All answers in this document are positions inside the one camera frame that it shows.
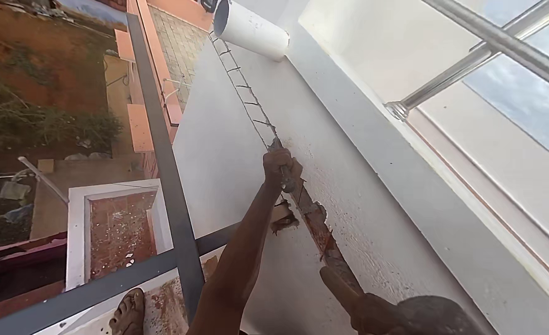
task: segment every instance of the bare foot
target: bare foot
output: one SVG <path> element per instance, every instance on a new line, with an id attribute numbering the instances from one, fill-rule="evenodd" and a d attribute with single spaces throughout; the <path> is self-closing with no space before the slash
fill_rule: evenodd
<path id="1" fill-rule="evenodd" d="M 113 335 L 143 335 L 144 292 L 134 288 L 126 293 L 109 320 Z"/>

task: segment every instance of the steel pipe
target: steel pipe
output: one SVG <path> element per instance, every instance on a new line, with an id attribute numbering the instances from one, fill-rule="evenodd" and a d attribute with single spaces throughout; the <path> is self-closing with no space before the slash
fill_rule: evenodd
<path id="1" fill-rule="evenodd" d="M 521 15 L 512 19 L 504 25 L 502 29 L 518 39 L 524 39 L 537 33 L 548 25 L 549 0 L 542 0 L 527 9 Z M 401 105 L 407 112 L 412 110 L 500 54 L 501 52 L 499 50 L 492 49 L 487 42 L 480 42 L 471 48 L 471 53 L 458 63 L 437 75 L 437 77 L 401 100 Z"/>
<path id="2" fill-rule="evenodd" d="M 500 27 L 453 0 L 422 0 L 461 27 L 479 36 L 493 49 L 509 56 L 519 64 L 549 82 L 549 56 L 522 42 Z"/>

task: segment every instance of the hand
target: hand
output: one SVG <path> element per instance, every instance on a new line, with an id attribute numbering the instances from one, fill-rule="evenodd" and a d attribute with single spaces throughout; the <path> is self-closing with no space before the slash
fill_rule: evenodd
<path id="1" fill-rule="evenodd" d="M 291 153 L 288 149 L 276 149 L 270 153 L 264 154 L 262 157 L 264 166 L 264 184 L 281 188 L 283 173 L 280 167 L 287 165 L 291 171 L 291 176 L 300 185 L 300 176 L 303 171 L 303 166 L 297 162 L 297 159 L 291 158 Z"/>

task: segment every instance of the weeds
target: weeds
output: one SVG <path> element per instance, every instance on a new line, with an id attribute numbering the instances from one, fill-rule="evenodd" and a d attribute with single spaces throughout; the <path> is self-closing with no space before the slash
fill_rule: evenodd
<path id="1" fill-rule="evenodd" d="M 82 132 L 82 138 L 91 141 L 92 146 L 110 147 L 111 141 L 122 132 L 122 124 L 115 116 L 110 114 L 94 114 L 80 117 L 77 120 L 78 129 Z"/>
<path id="2" fill-rule="evenodd" d="M 107 149 L 122 128 L 111 114 L 73 116 L 53 107 L 28 104 L 0 82 L 0 146 L 49 145 L 80 137 L 89 139 L 95 149 Z"/>

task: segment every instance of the white pipe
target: white pipe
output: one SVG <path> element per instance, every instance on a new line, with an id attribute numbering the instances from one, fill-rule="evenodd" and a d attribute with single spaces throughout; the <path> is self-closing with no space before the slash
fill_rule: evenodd
<path id="1" fill-rule="evenodd" d="M 230 0 L 222 0 L 214 13 L 214 33 L 223 41 L 282 61 L 289 46 L 289 34 L 255 12 Z"/>
<path id="2" fill-rule="evenodd" d="M 65 204 L 68 204 L 68 202 L 70 202 L 68 200 L 68 197 L 66 197 L 52 181 L 50 181 L 41 171 L 39 171 L 39 169 L 34 167 L 34 165 L 32 165 L 29 160 L 26 159 L 26 157 L 20 156 L 18 157 L 18 160 L 22 162 L 22 164 L 26 165 L 31 171 L 33 171 L 34 174 L 37 175 L 37 177 L 39 177 L 45 183 L 45 185 L 53 190 L 53 192 L 55 192 L 55 194 L 57 194 L 57 196 L 60 197 Z"/>

